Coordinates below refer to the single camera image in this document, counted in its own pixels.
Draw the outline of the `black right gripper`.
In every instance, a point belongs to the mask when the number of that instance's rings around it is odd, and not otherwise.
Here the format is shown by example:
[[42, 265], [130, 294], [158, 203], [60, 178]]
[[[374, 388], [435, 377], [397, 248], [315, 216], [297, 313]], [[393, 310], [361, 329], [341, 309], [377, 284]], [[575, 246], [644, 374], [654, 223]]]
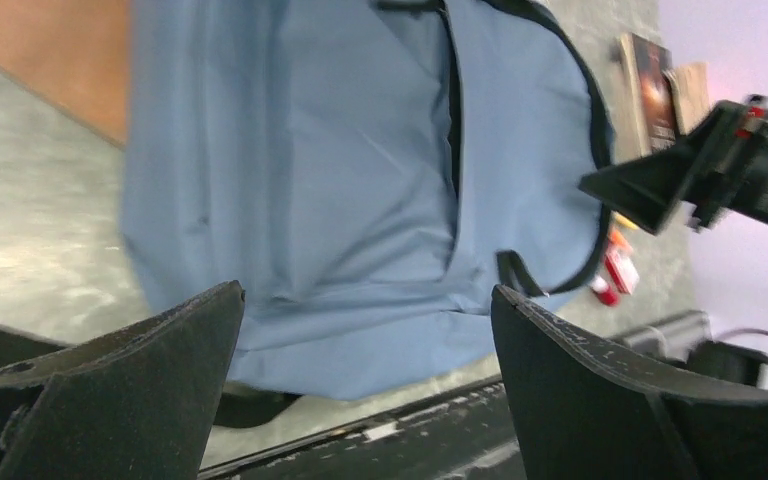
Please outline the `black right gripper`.
[[766, 98], [719, 101], [672, 146], [587, 174], [578, 188], [651, 235], [687, 195], [694, 231], [712, 228], [727, 212], [768, 225]]

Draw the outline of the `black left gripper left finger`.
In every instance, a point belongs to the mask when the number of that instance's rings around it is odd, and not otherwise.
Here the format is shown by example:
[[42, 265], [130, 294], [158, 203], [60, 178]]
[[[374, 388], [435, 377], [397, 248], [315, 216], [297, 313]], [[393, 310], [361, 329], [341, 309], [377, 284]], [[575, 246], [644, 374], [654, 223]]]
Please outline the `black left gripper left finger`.
[[81, 344], [0, 325], [0, 479], [193, 479], [244, 312], [237, 282]]

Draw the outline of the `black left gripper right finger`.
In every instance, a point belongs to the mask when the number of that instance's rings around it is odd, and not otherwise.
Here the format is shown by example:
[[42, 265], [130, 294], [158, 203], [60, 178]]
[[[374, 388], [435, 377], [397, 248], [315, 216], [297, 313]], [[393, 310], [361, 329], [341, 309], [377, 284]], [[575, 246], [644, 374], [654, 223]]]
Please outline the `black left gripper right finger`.
[[530, 479], [768, 479], [768, 390], [639, 354], [496, 286], [491, 324]]

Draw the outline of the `blue backpack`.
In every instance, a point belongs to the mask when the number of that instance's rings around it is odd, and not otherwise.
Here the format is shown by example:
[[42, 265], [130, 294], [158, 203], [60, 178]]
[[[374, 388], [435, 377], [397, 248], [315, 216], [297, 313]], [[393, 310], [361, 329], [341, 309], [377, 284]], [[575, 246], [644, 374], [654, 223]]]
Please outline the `blue backpack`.
[[594, 276], [599, 86], [533, 1], [135, 1], [120, 228], [150, 306], [236, 280], [228, 376], [356, 400]]

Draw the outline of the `yellow highlighter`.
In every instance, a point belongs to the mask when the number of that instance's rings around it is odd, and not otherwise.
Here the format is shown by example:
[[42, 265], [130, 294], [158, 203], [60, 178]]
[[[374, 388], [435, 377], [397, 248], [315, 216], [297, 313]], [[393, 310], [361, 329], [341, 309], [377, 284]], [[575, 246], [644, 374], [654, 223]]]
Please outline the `yellow highlighter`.
[[631, 231], [637, 231], [640, 229], [636, 223], [632, 222], [630, 219], [617, 212], [612, 213], [612, 219], [617, 228], [624, 228]]

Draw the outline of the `red white eraser box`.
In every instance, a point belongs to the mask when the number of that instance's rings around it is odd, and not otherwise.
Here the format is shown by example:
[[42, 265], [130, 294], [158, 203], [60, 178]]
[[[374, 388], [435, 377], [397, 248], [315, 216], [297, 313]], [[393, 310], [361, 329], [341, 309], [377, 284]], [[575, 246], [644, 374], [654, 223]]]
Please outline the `red white eraser box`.
[[611, 246], [605, 252], [604, 264], [618, 291], [633, 294], [640, 275], [631, 257], [623, 249]]

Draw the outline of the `dark cover book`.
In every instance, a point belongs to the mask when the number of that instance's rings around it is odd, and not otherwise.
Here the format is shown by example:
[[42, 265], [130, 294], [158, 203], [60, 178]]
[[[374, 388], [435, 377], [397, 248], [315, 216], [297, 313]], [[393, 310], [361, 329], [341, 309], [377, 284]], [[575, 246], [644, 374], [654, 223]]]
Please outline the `dark cover book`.
[[632, 158], [672, 146], [679, 133], [671, 87], [665, 72], [672, 68], [665, 47], [635, 33], [618, 39], [623, 86], [626, 88], [626, 125]]

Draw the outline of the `red cap glue bottle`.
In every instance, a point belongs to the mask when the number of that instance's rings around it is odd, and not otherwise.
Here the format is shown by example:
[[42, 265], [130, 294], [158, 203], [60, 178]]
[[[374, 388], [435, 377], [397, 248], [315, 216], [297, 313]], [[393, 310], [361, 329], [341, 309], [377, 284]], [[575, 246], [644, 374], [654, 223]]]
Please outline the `red cap glue bottle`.
[[601, 275], [596, 275], [590, 281], [589, 288], [598, 301], [605, 306], [614, 307], [620, 302], [617, 291]]

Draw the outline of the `wooden board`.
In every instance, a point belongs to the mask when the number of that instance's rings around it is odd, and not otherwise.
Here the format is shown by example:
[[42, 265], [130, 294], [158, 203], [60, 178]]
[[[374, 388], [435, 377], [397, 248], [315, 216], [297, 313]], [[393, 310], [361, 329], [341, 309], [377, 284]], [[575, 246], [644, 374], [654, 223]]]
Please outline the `wooden board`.
[[0, 1], [0, 70], [121, 146], [130, 26], [128, 1]]

